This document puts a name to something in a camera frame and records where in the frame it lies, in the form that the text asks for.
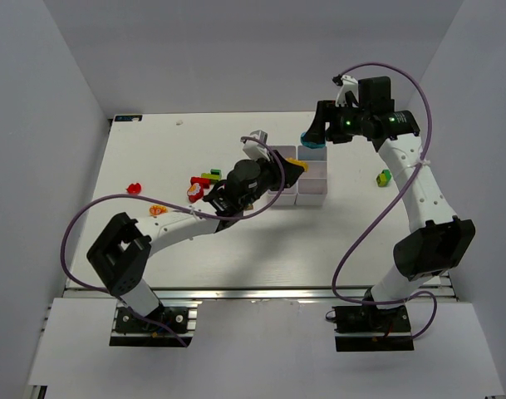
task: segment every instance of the red object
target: red object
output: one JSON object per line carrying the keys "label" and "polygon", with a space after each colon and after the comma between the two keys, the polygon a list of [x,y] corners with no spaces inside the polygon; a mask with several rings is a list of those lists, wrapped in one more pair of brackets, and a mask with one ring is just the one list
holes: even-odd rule
{"label": "red object", "polygon": [[193,203],[200,200],[204,196],[203,187],[199,183],[193,183],[192,186],[186,191],[189,202]]}
{"label": "red object", "polygon": [[203,187],[204,189],[210,188],[210,179],[205,179],[204,177],[192,177],[189,180],[189,183],[191,185],[193,185],[195,183],[199,183],[201,185],[201,187]]}
{"label": "red object", "polygon": [[142,192],[142,185],[140,183],[133,183],[127,187],[127,192],[129,194],[137,195]]}

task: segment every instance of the white platform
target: white platform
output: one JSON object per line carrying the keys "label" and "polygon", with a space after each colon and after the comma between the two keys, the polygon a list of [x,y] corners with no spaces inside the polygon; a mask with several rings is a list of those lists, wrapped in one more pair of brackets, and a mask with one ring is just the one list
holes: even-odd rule
{"label": "white platform", "polygon": [[[189,348],[109,347],[113,299],[55,300],[29,383],[46,399],[483,399],[502,395],[472,305],[440,304],[413,352],[336,353],[323,303],[201,304]],[[428,303],[409,303],[414,330]]]}
{"label": "white platform", "polygon": [[[312,117],[311,112],[180,114],[116,122],[94,198],[125,193],[130,183],[140,182],[144,195],[188,204],[191,176],[210,169],[226,175],[245,158],[240,136],[262,129],[269,134],[269,144],[298,145]],[[156,288],[327,287],[342,255],[397,193],[394,184],[376,186],[376,175],[385,167],[366,140],[331,145],[328,196],[322,208],[270,209],[222,233],[177,244],[150,259],[145,279]],[[146,216],[149,207],[116,199],[92,209],[76,251],[74,274],[102,286],[86,251],[112,215],[126,211],[132,218]],[[408,233],[399,204],[350,258],[339,285],[376,283],[393,263],[393,246]]]}

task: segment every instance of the purple cable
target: purple cable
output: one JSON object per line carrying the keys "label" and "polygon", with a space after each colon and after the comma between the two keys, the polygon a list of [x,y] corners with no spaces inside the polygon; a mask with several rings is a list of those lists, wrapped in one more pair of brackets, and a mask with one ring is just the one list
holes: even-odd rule
{"label": "purple cable", "polygon": [[[355,66],[352,66],[345,71],[343,71],[340,75],[346,75],[348,72],[353,71],[360,67],[384,67],[387,69],[391,69],[392,71],[396,71],[400,73],[401,75],[405,76],[413,85],[415,86],[415,89],[419,92],[420,98],[422,99],[422,102],[425,105],[426,110],[426,119],[428,121],[428,130],[426,132],[426,140],[423,145],[422,151],[420,152],[420,159],[423,160],[426,157],[426,154],[428,153],[428,149],[430,148],[430,141],[432,137],[432,129],[433,129],[433,122],[432,122],[432,114],[430,110],[430,104],[428,103],[428,99],[426,98],[426,94],[423,92],[422,87],[420,87],[419,83],[407,72],[402,71],[401,69],[388,65],[382,62],[364,62],[362,64],[358,64]],[[430,291],[419,291],[418,293],[414,293],[413,295],[409,296],[405,299],[398,299],[395,301],[383,301],[383,302],[376,302],[376,301],[363,301],[359,299],[354,298],[348,298],[340,295],[337,292],[337,278],[339,277],[339,273],[341,272],[341,268],[345,265],[346,261],[349,259],[349,257],[352,255],[352,253],[358,248],[358,246],[361,244],[361,242],[369,235],[369,233],[386,217],[387,214],[390,213],[390,211],[395,207],[395,205],[398,204],[398,202],[402,199],[406,191],[410,188],[412,183],[415,181],[415,178],[419,174],[420,168],[422,167],[422,164],[417,164],[415,169],[413,170],[413,173],[411,174],[410,178],[406,181],[404,187],[399,191],[399,194],[391,201],[389,205],[382,211],[381,214],[378,215],[378,217],[367,227],[367,229],[361,234],[360,237],[357,238],[357,240],[354,242],[354,244],[351,245],[351,247],[346,251],[345,255],[341,259],[340,263],[336,267],[336,271],[334,272],[334,275],[332,277],[332,292],[334,295],[349,303],[357,303],[360,305],[396,305],[399,303],[405,303],[413,298],[417,298],[420,295],[429,295],[433,302],[434,302],[434,310],[430,317],[429,322],[423,327],[422,330],[420,330],[417,334],[413,336],[413,338],[419,337],[422,333],[424,333],[431,325],[431,323],[434,321],[435,314],[437,313],[437,298],[433,293]]]}
{"label": "purple cable", "polygon": [[[281,181],[280,181],[280,186],[278,187],[278,192],[275,194],[275,196],[273,197],[273,199],[271,201],[269,201],[269,203],[267,203],[263,208],[257,210],[256,212],[253,212],[251,214],[244,215],[244,216],[224,217],[224,216],[217,216],[215,214],[206,214],[204,212],[193,211],[192,208],[186,208],[184,206],[170,204],[168,202],[164,202],[164,201],[161,201],[159,199],[154,199],[154,198],[150,198],[150,197],[144,197],[143,195],[130,195],[130,194],[106,195],[104,197],[100,197],[98,199],[94,199],[89,204],[87,204],[83,208],[81,208],[81,210],[79,210],[79,212],[77,212],[75,214],[75,216],[73,218],[71,218],[70,223],[66,227],[66,231],[64,232],[64,235],[62,236],[61,253],[60,253],[60,255],[61,255],[61,267],[62,267],[62,271],[64,272],[64,274],[71,281],[73,281],[74,283],[77,283],[77,284],[81,285],[84,288],[92,289],[94,291],[99,291],[101,293],[109,293],[105,288],[96,287],[96,286],[93,286],[93,285],[90,285],[90,284],[82,282],[80,279],[78,279],[76,276],[74,276],[71,273],[71,271],[69,270],[68,265],[66,263],[66,244],[68,242],[68,238],[70,237],[70,232],[72,231],[73,226],[76,224],[77,220],[87,210],[89,210],[91,207],[93,207],[93,206],[95,206],[97,204],[100,204],[101,202],[105,202],[105,201],[108,201],[108,200],[114,200],[114,199],[117,199],[117,198],[129,198],[131,200],[132,199],[133,200],[142,200],[142,201],[150,202],[152,204],[160,204],[160,205],[172,208],[172,209],[177,209],[178,211],[184,212],[186,214],[193,213],[193,214],[196,214],[199,217],[206,218],[206,219],[217,219],[217,220],[228,220],[228,221],[239,221],[239,220],[251,219],[252,217],[257,216],[258,214],[261,214],[262,212],[265,212],[267,209],[269,209],[271,207],[271,205],[273,205],[274,202],[278,199],[278,197],[280,196],[280,194],[283,192],[284,185],[286,184],[286,175],[284,174],[284,167],[282,166],[282,162],[280,161],[280,159],[278,159],[277,155],[271,149],[271,147],[269,145],[263,143],[262,141],[254,138],[254,137],[248,137],[248,136],[244,136],[240,140],[243,141],[243,142],[245,142],[247,140],[250,140],[250,141],[254,141],[254,142],[260,144],[263,148],[265,148],[269,152],[269,154],[272,156],[272,158],[275,160],[275,162],[277,162],[277,165],[280,168]],[[184,343],[184,341],[171,328],[169,328],[165,324],[159,323],[159,322],[155,322],[153,320],[149,320],[148,318],[144,318],[144,317],[140,316],[138,313],[135,313],[131,308],[128,308],[128,309],[130,310],[130,312],[132,313],[132,315],[134,317],[136,317],[136,318],[138,318],[138,319],[140,319],[142,321],[145,321],[147,323],[153,323],[154,325],[157,325],[157,326],[165,329],[168,333],[172,334],[183,346],[186,347],[186,344]]]}

